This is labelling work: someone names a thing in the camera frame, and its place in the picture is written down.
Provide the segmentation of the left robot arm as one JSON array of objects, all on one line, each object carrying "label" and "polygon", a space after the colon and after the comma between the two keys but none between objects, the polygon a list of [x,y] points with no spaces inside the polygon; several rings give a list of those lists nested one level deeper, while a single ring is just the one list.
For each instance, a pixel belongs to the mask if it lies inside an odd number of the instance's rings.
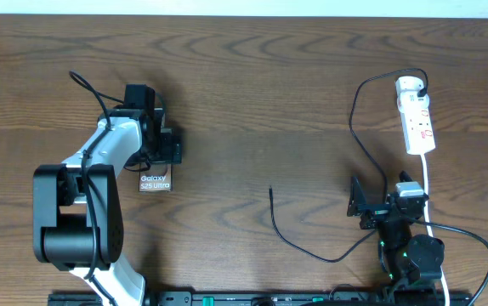
[{"label": "left robot arm", "polygon": [[163,108],[115,108],[99,116],[85,144],[32,180],[33,252],[41,263],[80,278],[103,305],[157,305],[157,293],[122,252],[116,179],[131,164],[170,164],[177,155]]}]

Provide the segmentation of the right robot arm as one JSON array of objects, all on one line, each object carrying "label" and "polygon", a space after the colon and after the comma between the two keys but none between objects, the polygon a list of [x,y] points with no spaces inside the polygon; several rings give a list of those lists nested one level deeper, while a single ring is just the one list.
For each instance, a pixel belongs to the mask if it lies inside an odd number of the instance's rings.
[{"label": "right robot arm", "polygon": [[406,173],[380,204],[370,204],[356,177],[350,180],[347,215],[360,218],[360,228],[376,230],[383,243],[382,262],[391,279],[390,292],[431,287],[441,278],[445,246],[430,235],[414,235],[411,225],[423,216],[428,194]]}]

